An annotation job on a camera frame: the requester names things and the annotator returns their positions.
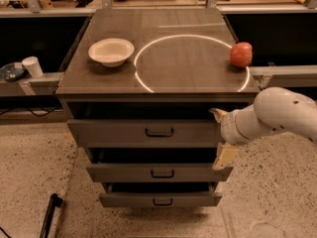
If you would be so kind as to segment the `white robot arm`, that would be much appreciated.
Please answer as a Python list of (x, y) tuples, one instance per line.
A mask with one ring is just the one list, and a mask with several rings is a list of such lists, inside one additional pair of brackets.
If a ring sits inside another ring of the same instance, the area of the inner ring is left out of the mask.
[(239, 147), (262, 136), (291, 132), (317, 143), (316, 102), (300, 93), (280, 87), (262, 90), (254, 103), (244, 109), (210, 112), (220, 124), (224, 140), (217, 146), (214, 171), (224, 170), (235, 158)]

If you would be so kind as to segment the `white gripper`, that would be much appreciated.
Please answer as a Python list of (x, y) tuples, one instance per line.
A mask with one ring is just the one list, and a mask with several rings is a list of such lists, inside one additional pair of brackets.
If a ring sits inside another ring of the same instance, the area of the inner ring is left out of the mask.
[(219, 143), (216, 151), (216, 159), (212, 165), (214, 171), (224, 170), (236, 157), (239, 148), (233, 145), (243, 145), (246, 138), (239, 132), (236, 124), (237, 111), (227, 113), (219, 108), (211, 108), (217, 123), (221, 126), (221, 136), (227, 143)]

